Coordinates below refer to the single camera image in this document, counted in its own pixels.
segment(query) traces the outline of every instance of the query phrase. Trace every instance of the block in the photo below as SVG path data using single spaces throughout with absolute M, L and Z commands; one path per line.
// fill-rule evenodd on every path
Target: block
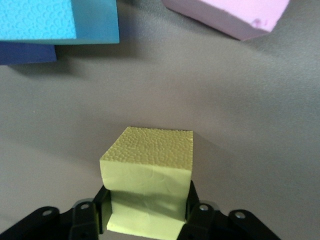
M 270 33 L 290 0 L 161 0 L 171 10 L 239 40 Z
M 0 41 L 50 44 L 119 42 L 116 0 L 0 1 Z
M 176 240 L 185 223 L 193 132 L 128 127 L 100 159 L 111 190 L 107 230 Z
M 57 61 L 54 45 L 0 42 L 0 65 L 34 64 Z

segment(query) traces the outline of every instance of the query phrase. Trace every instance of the silver screw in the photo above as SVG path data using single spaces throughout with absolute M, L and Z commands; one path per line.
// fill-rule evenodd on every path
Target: silver screw
M 52 214 L 52 210 L 46 210 L 46 211 L 44 211 L 43 213 L 42 213 L 42 216 L 48 216 L 48 215 L 50 215 L 50 214 Z
M 209 210 L 209 207 L 207 205 L 205 205 L 205 204 L 200 205 L 199 208 L 200 208 L 201 211 L 208 211 Z
M 241 211 L 237 211 L 235 214 L 234 214 L 238 219 L 245 219 L 246 218 L 246 215 L 241 212 Z
M 89 204 L 85 203 L 83 205 L 81 205 L 81 209 L 84 210 L 84 209 L 87 209 L 89 207 Z

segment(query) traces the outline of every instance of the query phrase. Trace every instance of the pink block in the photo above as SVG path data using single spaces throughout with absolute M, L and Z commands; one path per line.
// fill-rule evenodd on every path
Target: pink block
M 161 0 L 178 13 L 239 40 L 270 33 L 290 0 Z

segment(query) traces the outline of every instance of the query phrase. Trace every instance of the yellow foam block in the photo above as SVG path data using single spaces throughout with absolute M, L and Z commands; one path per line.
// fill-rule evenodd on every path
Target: yellow foam block
M 128 127 L 100 159 L 110 231 L 176 240 L 185 223 L 193 132 Z

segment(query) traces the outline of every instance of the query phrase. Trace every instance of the gray surface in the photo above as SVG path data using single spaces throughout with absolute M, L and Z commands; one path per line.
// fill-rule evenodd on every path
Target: gray surface
M 93 197 L 100 156 L 138 126 L 194 130 L 192 178 L 223 213 L 247 209 L 283 240 L 318 240 L 320 2 L 292 0 L 272 34 L 247 42 L 160 1 L 118 6 L 121 44 L 0 67 L 0 231 Z

